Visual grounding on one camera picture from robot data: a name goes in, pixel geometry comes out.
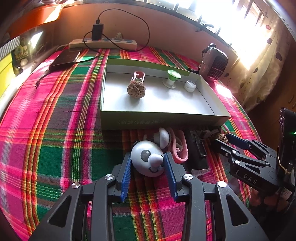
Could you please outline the small silver black heater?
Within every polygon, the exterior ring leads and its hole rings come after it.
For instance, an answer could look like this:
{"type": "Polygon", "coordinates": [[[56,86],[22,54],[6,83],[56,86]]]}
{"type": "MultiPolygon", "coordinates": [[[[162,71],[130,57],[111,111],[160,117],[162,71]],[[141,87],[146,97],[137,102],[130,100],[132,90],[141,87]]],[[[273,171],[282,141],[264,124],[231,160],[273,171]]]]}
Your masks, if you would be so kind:
{"type": "Polygon", "coordinates": [[[218,81],[228,64],[227,55],[216,48],[214,43],[202,51],[202,62],[199,65],[199,74],[206,81],[218,81]]]}

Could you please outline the white power strip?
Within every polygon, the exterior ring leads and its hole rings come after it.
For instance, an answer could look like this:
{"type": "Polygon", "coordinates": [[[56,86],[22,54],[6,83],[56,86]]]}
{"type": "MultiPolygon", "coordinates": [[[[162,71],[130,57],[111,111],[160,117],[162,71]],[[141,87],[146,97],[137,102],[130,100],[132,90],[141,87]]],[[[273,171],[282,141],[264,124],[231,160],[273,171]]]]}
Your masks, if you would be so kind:
{"type": "MultiPolygon", "coordinates": [[[[111,39],[112,42],[114,42],[116,45],[123,49],[128,49],[128,50],[136,50],[137,49],[137,42],[135,40],[116,40],[116,39],[111,39]]],[[[92,49],[111,49],[115,48],[118,49],[116,45],[114,45],[112,42],[110,42],[106,38],[102,38],[101,40],[98,41],[93,41],[90,38],[85,38],[85,43],[88,47],[92,49]]],[[[86,48],[83,39],[75,39],[69,43],[69,49],[72,48],[86,48]]]]}

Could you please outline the pink clip with green insert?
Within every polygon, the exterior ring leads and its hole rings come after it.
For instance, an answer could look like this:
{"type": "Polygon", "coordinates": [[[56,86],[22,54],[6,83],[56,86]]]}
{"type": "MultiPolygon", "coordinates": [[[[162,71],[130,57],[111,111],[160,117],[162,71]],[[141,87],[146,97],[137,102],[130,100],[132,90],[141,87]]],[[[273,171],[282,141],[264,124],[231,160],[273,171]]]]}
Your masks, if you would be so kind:
{"type": "Polygon", "coordinates": [[[144,78],[145,78],[145,73],[142,72],[142,71],[135,71],[133,76],[132,76],[132,79],[130,81],[130,83],[132,83],[133,81],[137,81],[137,82],[140,82],[141,84],[144,83],[144,78]]]}

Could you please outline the pink green plaid bedsheet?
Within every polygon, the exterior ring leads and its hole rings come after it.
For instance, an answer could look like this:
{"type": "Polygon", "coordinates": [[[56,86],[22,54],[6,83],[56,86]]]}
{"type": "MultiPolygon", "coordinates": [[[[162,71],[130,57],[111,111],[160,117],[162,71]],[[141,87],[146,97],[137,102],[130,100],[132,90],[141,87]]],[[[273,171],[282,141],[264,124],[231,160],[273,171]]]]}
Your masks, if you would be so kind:
{"type": "MultiPolygon", "coordinates": [[[[22,84],[1,120],[1,211],[20,240],[28,240],[39,221],[73,181],[92,183],[123,160],[144,130],[100,130],[99,99],[107,57],[143,60],[179,69],[197,69],[195,60],[147,47],[141,52],[102,50],[99,58],[51,73],[35,83],[60,54],[45,60],[22,84]]],[[[213,89],[231,118],[222,132],[260,140],[241,105],[213,89]]],[[[210,171],[202,181],[225,181],[249,207],[251,188],[229,174],[229,164],[205,141],[210,171]]],[[[132,175],[124,203],[113,205],[115,240],[181,240],[185,206],[173,201],[166,176],[132,175]]]]}

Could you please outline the small clear round jar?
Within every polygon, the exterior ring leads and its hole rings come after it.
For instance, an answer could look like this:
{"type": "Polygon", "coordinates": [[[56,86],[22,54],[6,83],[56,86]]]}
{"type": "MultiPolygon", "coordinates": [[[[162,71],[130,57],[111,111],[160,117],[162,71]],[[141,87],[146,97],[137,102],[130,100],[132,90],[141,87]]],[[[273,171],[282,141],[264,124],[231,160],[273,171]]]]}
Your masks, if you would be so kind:
{"type": "Polygon", "coordinates": [[[192,93],[196,89],[196,84],[194,82],[192,82],[191,80],[187,80],[184,84],[184,89],[187,92],[192,93]]]}

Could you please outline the shallow green white cardboard box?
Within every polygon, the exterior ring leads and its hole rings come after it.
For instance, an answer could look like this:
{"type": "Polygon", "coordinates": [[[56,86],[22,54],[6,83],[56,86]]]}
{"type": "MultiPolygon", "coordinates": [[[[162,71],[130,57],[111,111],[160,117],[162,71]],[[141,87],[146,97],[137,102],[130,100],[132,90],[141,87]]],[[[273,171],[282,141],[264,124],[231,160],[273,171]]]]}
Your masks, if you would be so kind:
{"type": "Polygon", "coordinates": [[[196,73],[157,63],[107,58],[100,96],[103,130],[222,126],[230,116],[213,88],[196,73]],[[175,70],[182,77],[175,82],[175,89],[163,85],[167,70],[175,70]],[[146,91],[140,99],[127,93],[135,71],[145,73],[146,91]],[[192,93],[184,89],[187,80],[196,84],[192,93]]]}

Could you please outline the black charger adapter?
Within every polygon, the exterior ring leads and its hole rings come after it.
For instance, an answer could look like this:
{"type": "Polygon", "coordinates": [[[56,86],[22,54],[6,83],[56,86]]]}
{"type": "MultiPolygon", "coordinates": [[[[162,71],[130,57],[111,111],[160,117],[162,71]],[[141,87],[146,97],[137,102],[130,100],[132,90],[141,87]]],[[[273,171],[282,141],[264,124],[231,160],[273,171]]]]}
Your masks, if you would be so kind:
{"type": "Polygon", "coordinates": [[[92,36],[91,39],[93,41],[99,41],[102,39],[104,24],[94,24],[92,27],[92,36]]]}

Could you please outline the white panda face gadget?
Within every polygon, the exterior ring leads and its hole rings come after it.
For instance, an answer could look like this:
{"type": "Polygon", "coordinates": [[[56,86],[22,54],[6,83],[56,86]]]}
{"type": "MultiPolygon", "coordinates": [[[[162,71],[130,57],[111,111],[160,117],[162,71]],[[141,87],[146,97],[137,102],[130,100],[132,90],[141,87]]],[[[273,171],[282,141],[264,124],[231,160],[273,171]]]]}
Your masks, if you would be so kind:
{"type": "Polygon", "coordinates": [[[164,172],[164,154],[160,147],[151,141],[139,141],[131,151],[134,168],[144,176],[158,177],[164,172]]]}

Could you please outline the yellow box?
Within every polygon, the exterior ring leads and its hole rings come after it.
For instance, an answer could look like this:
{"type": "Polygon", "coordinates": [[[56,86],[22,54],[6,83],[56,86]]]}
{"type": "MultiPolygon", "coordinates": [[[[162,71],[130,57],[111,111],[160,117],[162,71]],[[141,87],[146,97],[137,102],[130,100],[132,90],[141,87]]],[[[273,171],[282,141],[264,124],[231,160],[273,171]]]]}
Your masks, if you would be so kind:
{"type": "Polygon", "coordinates": [[[0,96],[3,95],[14,77],[12,56],[11,53],[9,53],[0,62],[0,96]]]}

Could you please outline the small white egg gadget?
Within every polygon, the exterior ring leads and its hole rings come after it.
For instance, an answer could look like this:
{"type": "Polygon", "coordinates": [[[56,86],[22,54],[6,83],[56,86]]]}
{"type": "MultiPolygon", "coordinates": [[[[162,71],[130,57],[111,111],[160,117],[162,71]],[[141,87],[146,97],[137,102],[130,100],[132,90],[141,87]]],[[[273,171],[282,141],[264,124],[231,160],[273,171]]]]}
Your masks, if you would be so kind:
{"type": "Polygon", "coordinates": [[[154,133],[152,138],[144,135],[144,140],[151,141],[157,144],[161,149],[165,149],[170,144],[171,137],[165,128],[159,128],[158,132],[154,133]]]}

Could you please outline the cream dotted curtain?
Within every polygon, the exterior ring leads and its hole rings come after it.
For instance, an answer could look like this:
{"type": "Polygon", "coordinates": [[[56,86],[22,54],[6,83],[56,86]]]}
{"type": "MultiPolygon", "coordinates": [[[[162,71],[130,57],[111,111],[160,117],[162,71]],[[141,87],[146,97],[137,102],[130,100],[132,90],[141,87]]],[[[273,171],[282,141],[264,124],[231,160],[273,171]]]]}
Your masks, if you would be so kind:
{"type": "Polygon", "coordinates": [[[232,48],[238,58],[222,81],[249,112],[274,89],[292,36],[266,1],[246,1],[242,11],[231,31],[232,48]]]}

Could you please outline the black smartphone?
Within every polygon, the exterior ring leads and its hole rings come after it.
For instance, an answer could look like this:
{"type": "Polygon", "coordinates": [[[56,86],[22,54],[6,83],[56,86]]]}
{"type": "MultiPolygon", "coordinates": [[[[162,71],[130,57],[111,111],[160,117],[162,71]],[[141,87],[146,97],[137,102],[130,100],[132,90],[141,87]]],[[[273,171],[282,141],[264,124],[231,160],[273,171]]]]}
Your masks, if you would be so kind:
{"type": "Polygon", "coordinates": [[[58,57],[50,64],[49,70],[51,72],[58,71],[60,69],[72,66],[76,63],[76,60],[79,58],[82,50],[82,47],[64,49],[58,55],[58,57]]]}

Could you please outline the striped green white box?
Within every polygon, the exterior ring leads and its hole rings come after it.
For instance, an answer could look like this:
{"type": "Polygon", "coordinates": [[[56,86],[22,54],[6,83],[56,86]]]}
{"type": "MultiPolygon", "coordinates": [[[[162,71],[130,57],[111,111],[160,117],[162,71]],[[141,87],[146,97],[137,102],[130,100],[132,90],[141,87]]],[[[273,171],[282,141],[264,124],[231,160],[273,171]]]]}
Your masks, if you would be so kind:
{"type": "Polygon", "coordinates": [[[20,36],[15,37],[14,39],[7,42],[0,48],[0,60],[2,60],[7,54],[12,52],[16,47],[20,45],[20,36]]]}

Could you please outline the green top white stand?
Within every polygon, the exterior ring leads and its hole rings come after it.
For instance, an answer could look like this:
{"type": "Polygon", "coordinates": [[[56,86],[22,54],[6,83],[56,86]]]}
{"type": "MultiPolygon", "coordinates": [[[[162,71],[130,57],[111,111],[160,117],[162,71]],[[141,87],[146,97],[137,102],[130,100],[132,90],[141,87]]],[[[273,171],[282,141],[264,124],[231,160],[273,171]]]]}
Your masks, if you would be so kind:
{"type": "Polygon", "coordinates": [[[181,75],[175,70],[167,70],[168,78],[167,80],[163,80],[163,85],[169,89],[175,89],[177,80],[180,80],[182,77],[181,75]]]}

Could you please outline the pink carabiner clip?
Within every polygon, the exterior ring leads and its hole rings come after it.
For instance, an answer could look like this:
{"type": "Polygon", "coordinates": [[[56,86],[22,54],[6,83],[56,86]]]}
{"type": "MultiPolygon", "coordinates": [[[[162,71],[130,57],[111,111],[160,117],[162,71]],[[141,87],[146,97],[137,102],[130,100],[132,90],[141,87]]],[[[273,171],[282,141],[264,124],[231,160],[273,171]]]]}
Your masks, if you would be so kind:
{"type": "Polygon", "coordinates": [[[175,163],[183,164],[189,157],[186,138],[182,130],[173,130],[167,128],[170,135],[170,142],[168,144],[168,152],[171,152],[175,163]]]}

